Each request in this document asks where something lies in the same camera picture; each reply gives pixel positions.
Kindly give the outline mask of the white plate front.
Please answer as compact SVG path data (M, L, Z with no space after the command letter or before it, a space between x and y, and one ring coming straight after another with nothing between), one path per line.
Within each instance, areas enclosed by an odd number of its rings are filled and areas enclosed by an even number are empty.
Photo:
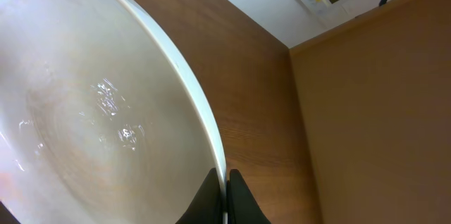
M226 160L184 56L135 0L1 0L1 205L19 223L176 223Z

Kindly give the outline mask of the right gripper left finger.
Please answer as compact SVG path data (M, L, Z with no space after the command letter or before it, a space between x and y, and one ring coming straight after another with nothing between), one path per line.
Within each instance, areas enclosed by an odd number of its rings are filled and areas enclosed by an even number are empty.
M186 212L176 224L221 224L222 198L218 175L212 168L198 189Z

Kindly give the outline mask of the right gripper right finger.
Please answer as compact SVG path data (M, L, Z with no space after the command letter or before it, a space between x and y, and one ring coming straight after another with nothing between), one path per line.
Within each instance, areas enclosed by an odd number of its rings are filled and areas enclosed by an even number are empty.
M227 182L227 211L229 224L271 224L238 169L230 171Z

